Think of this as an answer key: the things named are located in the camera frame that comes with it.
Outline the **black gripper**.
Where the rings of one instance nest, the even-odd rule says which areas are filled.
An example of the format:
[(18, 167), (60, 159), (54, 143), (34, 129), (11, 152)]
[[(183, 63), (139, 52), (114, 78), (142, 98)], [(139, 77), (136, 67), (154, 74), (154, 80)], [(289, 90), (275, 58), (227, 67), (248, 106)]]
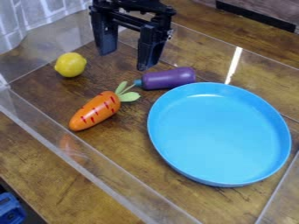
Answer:
[(155, 66), (172, 34), (174, 7), (160, 0), (92, 0), (88, 9), (99, 54), (118, 49), (118, 27), (123, 26), (140, 32), (136, 69), (146, 71)]

